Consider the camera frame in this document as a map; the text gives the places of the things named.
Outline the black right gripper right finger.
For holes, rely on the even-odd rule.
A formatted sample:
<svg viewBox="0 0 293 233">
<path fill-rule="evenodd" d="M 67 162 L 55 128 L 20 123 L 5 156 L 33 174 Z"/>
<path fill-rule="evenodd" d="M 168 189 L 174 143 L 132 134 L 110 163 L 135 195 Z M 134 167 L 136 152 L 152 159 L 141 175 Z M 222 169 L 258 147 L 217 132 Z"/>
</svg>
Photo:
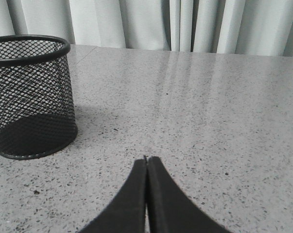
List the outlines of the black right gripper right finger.
<svg viewBox="0 0 293 233">
<path fill-rule="evenodd" d="M 227 233 L 178 187 L 159 157 L 147 164 L 147 207 L 152 233 Z"/>
</svg>

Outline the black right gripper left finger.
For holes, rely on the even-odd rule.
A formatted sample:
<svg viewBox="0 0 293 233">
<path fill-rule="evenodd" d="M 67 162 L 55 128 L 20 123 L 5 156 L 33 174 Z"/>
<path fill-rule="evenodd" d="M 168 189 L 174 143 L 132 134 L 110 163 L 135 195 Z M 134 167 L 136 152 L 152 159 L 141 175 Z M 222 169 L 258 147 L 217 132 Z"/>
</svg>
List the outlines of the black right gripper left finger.
<svg viewBox="0 0 293 233">
<path fill-rule="evenodd" d="M 132 170 L 108 206 L 80 232 L 145 232 L 146 161 L 135 160 Z"/>
</svg>

